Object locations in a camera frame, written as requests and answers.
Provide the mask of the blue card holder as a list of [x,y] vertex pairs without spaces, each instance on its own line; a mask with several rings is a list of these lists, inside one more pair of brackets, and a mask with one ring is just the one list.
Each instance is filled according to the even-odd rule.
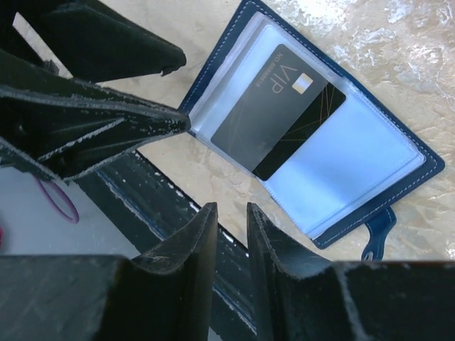
[[[211,138],[284,44],[346,100],[268,180]],[[362,258],[379,261],[397,218],[392,205],[444,169],[444,161],[352,75],[261,1],[242,1],[181,103],[191,134],[265,187],[319,249],[360,225],[370,239]]]

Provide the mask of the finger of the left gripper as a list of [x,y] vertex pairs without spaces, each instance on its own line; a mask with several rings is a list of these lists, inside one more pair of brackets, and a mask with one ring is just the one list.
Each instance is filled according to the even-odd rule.
[[38,67],[45,66],[44,59],[13,26],[18,13],[82,80],[165,76],[186,64],[181,48],[100,1],[2,1],[1,49]]
[[1,52],[3,166],[43,180],[75,180],[190,127],[188,116],[172,107]]

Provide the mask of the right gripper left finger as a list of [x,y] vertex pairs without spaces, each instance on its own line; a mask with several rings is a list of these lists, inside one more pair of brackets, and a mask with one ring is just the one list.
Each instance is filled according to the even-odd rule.
[[206,340],[218,207],[133,258],[1,258],[2,340]]

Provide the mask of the black VIP credit card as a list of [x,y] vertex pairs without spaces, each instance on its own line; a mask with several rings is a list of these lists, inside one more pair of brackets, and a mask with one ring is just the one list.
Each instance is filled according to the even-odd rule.
[[342,91],[280,44],[211,141],[268,180],[345,100]]

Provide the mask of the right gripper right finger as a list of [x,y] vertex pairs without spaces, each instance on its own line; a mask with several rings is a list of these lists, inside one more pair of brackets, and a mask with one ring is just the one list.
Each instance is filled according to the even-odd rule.
[[329,261],[247,205],[259,340],[453,340],[451,261]]

